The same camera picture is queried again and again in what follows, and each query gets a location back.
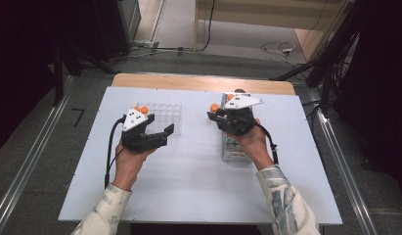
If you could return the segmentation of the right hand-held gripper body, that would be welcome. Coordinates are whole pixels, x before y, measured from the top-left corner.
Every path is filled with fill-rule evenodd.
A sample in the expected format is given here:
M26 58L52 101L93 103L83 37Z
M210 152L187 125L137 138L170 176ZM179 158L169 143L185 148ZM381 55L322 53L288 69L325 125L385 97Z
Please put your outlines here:
M223 109L226 111L228 120L228 133L241 136L249 133L254 127L254 116L252 106L260 105L263 100L243 94L235 94L234 98L228 101Z

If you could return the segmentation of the clear plastic tube rack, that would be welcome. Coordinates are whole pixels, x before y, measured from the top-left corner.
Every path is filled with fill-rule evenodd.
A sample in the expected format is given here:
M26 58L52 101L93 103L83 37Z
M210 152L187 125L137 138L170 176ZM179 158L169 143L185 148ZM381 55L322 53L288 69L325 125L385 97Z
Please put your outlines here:
M140 110L147 110L148 114L155 115L155 120L146 128L148 134L162 132L170 124L174 125L173 135L181 134L182 106L180 104L138 103L137 107Z

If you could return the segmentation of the person's left hand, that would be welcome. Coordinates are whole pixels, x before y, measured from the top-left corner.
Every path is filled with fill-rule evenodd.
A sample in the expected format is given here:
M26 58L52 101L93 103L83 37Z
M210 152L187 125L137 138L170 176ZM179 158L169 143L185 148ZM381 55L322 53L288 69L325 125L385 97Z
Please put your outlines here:
M121 143L115 148L115 176L112 184L122 190L130 191L137 180L147 157L155 150L149 150L142 153L134 153L125 149Z

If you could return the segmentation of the black cabinet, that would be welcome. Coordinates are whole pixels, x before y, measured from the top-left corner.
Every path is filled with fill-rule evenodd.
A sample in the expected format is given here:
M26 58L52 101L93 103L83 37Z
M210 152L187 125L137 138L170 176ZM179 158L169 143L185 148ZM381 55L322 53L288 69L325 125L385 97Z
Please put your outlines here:
M104 45L104 59L127 54L142 16L138 0L94 0Z

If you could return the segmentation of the light wooden furniture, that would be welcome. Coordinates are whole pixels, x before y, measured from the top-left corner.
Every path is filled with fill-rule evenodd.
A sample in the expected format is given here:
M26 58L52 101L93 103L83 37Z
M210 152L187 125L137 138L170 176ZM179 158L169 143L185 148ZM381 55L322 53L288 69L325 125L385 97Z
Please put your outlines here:
M225 23L293 28L305 58L313 60L354 3L354 0L196 0L193 48L198 46L199 20L212 17Z

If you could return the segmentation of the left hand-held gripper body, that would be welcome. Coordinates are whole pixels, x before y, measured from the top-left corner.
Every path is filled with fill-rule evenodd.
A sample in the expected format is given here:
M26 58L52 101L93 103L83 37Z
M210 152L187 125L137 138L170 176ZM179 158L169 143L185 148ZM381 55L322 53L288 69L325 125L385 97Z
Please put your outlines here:
M136 153L157 148L153 135L146 133L147 115L129 109L122 126L121 143L127 150Z

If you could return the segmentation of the person's right hand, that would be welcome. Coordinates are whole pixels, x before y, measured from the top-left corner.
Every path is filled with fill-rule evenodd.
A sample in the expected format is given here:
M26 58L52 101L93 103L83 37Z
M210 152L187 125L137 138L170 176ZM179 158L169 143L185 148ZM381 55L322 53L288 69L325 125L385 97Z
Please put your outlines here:
M241 146L241 149L251 159L257 170L274 163L267 149L266 136L259 126L255 126L245 135L230 135L230 137Z

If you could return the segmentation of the black tripod stand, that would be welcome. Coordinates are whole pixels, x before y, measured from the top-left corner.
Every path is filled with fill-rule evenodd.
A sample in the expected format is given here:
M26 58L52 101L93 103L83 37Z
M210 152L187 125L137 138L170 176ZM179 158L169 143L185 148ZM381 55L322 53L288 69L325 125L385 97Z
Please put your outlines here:
M90 62L92 65L100 68L106 73L118 74L119 70L113 70L103 62L99 61L97 58L93 57L90 53L79 47L68 44L68 43L58 43L53 46L53 60L54 60L54 78L55 78L55 99L53 106L58 106L64 95L64 85L63 85L63 66L66 66L68 72L71 75L80 76L82 74L82 66L78 59L83 58Z

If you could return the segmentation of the metal wire tube rack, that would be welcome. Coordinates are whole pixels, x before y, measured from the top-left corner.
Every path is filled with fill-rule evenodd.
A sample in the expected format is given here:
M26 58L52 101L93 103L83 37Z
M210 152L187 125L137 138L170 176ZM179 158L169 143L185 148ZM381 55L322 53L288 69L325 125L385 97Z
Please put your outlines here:
M221 109L228 102L229 94L238 94L236 92L224 92L221 99ZM243 152L241 146L226 133L222 132L222 161L225 163L250 163L251 160Z

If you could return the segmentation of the dark curtain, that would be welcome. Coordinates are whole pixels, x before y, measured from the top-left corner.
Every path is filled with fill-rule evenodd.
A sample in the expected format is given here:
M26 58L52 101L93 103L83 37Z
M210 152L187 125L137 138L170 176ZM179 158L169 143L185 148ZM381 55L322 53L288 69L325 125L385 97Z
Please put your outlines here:
M402 0L360 1L359 40L334 107L402 192Z
M79 72L74 34L87 0L0 0L0 148L36 104L63 88L49 65Z

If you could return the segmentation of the aluminium floor rail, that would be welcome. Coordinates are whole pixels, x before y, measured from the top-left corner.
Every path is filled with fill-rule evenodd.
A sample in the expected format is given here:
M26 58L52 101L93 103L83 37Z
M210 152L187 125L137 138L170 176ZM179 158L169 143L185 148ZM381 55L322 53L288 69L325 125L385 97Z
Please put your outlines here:
M324 117L321 111L316 112L316 117L331 149L335 165L363 235L379 235L362 193L337 141L330 120Z
M59 104L53 107L50 114L47 116L45 123L43 124L39 134L36 136L35 141L22 162L22 166L18 170L16 176L0 200L0 235L4 230L16 204L18 203L24 187L26 186L42 156L48 140L51 137L55 126L67 105L67 101L74 85L75 78L72 75L69 75L63 86L66 93L63 95Z

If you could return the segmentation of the grey power strip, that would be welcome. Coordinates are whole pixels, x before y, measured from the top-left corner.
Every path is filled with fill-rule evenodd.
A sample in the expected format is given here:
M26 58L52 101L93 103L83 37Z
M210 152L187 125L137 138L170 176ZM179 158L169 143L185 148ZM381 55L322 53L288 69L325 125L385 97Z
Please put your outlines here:
M158 48L159 42L152 42L152 41L136 41L132 43L132 47L136 49L154 49Z

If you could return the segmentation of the white board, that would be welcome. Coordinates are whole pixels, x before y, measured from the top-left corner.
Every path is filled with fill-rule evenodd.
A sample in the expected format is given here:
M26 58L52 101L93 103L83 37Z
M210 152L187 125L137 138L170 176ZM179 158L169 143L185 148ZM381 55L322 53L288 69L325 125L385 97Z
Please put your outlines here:
M106 90L61 209L61 221L84 218L104 191L113 124L139 104L178 105L179 132L150 155L122 218L131 222L259 224L270 220L251 163L222 160L222 134L207 117L219 92L110 87ZM277 146L280 167L324 225L341 217L298 97L261 95L254 107Z

